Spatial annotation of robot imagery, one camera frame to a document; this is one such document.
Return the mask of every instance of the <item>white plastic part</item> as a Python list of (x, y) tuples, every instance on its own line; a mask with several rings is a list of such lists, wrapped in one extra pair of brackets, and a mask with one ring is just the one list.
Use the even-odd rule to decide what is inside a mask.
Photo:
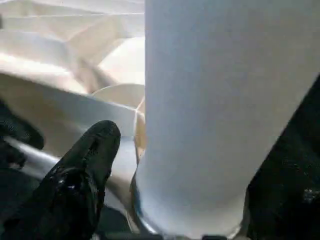
[(250, 180), (319, 72), (319, 12), (315, 0), (146, 1), (145, 227), (238, 229)]

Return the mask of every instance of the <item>finger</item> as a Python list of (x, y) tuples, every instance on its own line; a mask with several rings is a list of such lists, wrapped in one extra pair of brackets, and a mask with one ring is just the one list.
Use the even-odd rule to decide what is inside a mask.
[(86, 168), (100, 187), (105, 185), (120, 145), (121, 134), (109, 120), (93, 125), (64, 155), (57, 167)]
[(0, 137), (9, 136), (37, 149), (44, 147), (44, 138), (28, 122), (15, 116), (0, 100)]
[(22, 168), (26, 162), (23, 153), (16, 150), (9, 143), (0, 139), (0, 169), (1, 168)]

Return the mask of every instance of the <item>gloved hand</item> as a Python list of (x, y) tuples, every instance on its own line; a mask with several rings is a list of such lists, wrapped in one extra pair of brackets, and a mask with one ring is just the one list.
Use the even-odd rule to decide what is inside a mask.
[(252, 239), (320, 239), (320, 77), (248, 190)]
[[(8, 108), (3, 109), (3, 113), (11, 116)], [(21, 123), (11, 120), (2, 125)], [(111, 174), (120, 137), (118, 127), (111, 121), (92, 126), (50, 170), (32, 196), (4, 223), (1, 239), (89, 240), (98, 225), (104, 205), (105, 183)], [(18, 139), (41, 147), (33, 137)]]
[(29, 123), (14, 115), (0, 99), (0, 168), (15, 164), (23, 167), (25, 156), (10, 146), (5, 137), (12, 137), (35, 148), (44, 147), (44, 139)]

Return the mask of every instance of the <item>black material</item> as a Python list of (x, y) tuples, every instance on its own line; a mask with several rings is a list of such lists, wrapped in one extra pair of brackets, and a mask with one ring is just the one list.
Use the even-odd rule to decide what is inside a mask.
[(35, 148), (44, 147), (44, 139), (28, 122), (14, 115), (0, 99), (0, 169), (16, 164), (22, 167), (25, 156), (4, 141), (4, 137), (12, 137)]
[(163, 240), (161, 235), (157, 234), (135, 234), (135, 233), (111, 233), (100, 234), (100, 240)]
[(115, 123), (92, 126), (5, 223), (2, 240), (89, 240), (120, 144)]
[(320, 239), (320, 78), (273, 146), (248, 191), (249, 237)]
[(225, 236), (203, 236), (202, 240), (228, 240)]

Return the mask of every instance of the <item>white tube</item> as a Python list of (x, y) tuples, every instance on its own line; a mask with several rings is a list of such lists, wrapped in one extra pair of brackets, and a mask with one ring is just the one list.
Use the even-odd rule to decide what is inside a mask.
[(246, 188), (320, 66), (312, 0), (146, 0), (138, 217), (199, 238), (241, 224)]

